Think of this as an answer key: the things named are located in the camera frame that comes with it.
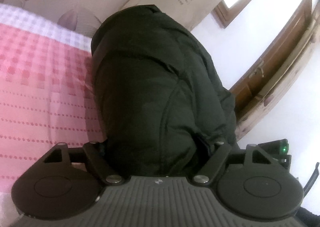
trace window frame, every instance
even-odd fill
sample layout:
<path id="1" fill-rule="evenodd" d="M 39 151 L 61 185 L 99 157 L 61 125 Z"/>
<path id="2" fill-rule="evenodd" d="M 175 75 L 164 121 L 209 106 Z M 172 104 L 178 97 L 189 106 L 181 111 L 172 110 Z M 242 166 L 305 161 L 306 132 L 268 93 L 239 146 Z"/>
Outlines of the window frame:
<path id="1" fill-rule="evenodd" d="M 239 0 L 231 8 L 228 8 L 222 0 L 213 10 L 224 28 L 241 13 L 241 11 L 251 2 L 251 0 Z"/>

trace black electronic device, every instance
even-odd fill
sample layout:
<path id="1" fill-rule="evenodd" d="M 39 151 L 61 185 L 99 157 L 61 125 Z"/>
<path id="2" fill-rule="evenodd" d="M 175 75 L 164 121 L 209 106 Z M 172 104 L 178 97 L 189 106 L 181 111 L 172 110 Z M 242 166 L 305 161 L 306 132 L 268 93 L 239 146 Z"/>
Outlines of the black electronic device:
<path id="1" fill-rule="evenodd" d="M 304 226 L 295 214 L 305 192 L 289 173 L 287 140 L 245 150 L 217 142 L 190 178 L 125 179 L 100 156 L 99 146 L 58 143 L 31 166 L 12 188 L 21 214 L 12 227 Z M 305 190 L 318 174 L 316 168 Z"/>

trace pink checkered fabric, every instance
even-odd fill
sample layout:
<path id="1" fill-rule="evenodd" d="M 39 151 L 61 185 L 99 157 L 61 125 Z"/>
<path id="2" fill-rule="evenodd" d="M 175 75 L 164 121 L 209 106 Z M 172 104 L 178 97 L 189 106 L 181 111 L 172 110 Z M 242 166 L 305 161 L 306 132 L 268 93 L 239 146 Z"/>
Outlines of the pink checkered fabric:
<path id="1" fill-rule="evenodd" d="M 0 192 L 55 143 L 102 141 L 91 39 L 0 5 Z"/>

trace white wall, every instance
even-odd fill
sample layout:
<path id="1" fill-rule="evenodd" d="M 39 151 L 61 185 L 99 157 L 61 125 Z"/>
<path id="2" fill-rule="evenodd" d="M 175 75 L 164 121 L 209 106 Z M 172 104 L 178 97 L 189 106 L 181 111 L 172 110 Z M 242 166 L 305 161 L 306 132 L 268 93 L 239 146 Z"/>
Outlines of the white wall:
<path id="1" fill-rule="evenodd" d="M 223 85 L 230 89 L 288 22 L 302 0 L 252 0 L 223 29 L 208 15 L 192 31 L 212 56 Z M 313 0 L 315 7 L 318 0 Z"/>
<path id="2" fill-rule="evenodd" d="M 307 67 L 280 102 L 245 137 L 239 146 L 278 139 L 289 140 L 290 173 L 305 186 L 320 162 L 320 45 Z M 302 204 L 320 215 L 320 178 Z"/>

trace pink bedsheet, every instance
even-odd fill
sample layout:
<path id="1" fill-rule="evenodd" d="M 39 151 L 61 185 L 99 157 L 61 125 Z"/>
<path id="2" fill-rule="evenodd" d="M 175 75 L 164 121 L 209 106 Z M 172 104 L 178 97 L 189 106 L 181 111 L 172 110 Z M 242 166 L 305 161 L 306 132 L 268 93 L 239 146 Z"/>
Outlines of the pink bedsheet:
<path id="1" fill-rule="evenodd" d="M 102 141 L 91 39 L 0 5 L 0 192 L 55 143 Z"/>

